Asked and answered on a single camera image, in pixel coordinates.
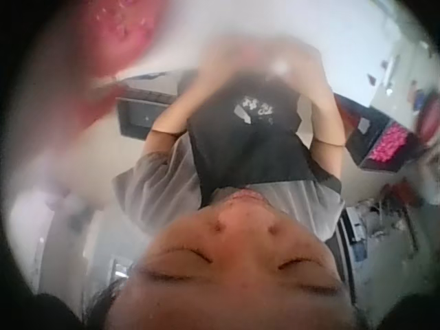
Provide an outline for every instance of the gray t-shirt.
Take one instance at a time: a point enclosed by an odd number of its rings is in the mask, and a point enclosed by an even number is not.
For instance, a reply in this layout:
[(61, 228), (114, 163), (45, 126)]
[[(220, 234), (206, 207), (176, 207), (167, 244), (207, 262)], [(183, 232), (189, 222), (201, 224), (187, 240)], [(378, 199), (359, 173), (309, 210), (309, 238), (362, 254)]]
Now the gray t-shirt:
[[(189, 135), (182, 135), (170, 155), (145, 155), (114, 180), (118, 201), (130, 220), (143, 231), (155, 234), (171, 221), (199, 209), (201, 192)], [(321, 241), (336, 227), (344, 201), (336, 191), (314, 181), (251, 184), (270, 204), (310, 229)], [(214, 200), (235, 188), (214, 192)]]

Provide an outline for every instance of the mouth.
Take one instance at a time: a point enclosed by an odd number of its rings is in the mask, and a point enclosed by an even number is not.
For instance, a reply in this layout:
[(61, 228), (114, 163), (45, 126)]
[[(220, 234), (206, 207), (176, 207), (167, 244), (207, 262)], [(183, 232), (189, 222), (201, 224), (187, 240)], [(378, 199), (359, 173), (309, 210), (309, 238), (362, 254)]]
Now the mouth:
[(234, 192), (226, 200), (227, 201), (244, 200), (244, 201), (254, 201), (258, 203), (269, 204), (267, 199), (264, 198), (262, 194), (250, 189), (241, 189), (237, 192)]

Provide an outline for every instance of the hand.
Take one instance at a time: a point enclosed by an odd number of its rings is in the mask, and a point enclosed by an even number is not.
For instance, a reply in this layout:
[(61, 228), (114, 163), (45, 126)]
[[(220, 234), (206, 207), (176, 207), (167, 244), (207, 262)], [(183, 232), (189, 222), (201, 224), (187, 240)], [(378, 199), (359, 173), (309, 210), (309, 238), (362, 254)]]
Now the hand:
[(225, 36), (212, 42), (203, 54), (198, 81), (217, 90), (243, 68), (244, 38)]
[(271, 40), (266, 47), (271, 63), (286, 66), (280, 77), (292, 89), (308, 97), (317, 107), (334, 105), (333, 91), (317, 49), (294, 38)]

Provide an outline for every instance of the person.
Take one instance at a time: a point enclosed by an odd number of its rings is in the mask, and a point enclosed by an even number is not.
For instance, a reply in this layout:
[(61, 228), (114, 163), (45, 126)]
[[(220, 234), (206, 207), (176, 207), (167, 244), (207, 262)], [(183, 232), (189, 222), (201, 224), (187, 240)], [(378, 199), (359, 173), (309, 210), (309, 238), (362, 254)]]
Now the person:
[[(255, 72), (266, 75), (243, 87), (237, 77)], [(275, 98), (273, 85), (285, 89)], [(313, 104), (310, 149), (292, 130), (295, 105), (276, 102), (296, 94)], [(213, 43), (115, 179), (123, 211), (153, 240), (97, 298), (90, 329), (363, 327), (323, 243), (344, 207), (344, 143), (316, 50), (286, 38)]]

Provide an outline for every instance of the pink object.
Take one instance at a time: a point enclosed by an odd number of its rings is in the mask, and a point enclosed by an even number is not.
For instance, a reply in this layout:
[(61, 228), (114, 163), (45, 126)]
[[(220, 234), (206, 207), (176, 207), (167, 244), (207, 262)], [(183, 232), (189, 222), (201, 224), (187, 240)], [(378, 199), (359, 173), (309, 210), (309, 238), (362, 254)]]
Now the pink object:
[(380, 138), (379, 144), (370, 152), (368, 158), (377, 162), (387, 162), (406, 143), (408, 131), (398, 123), (392, 123)]
[(80, 4), (78, 35), (87, 73), (115, 74), (153, 42), (167, 0), (91, 0)]

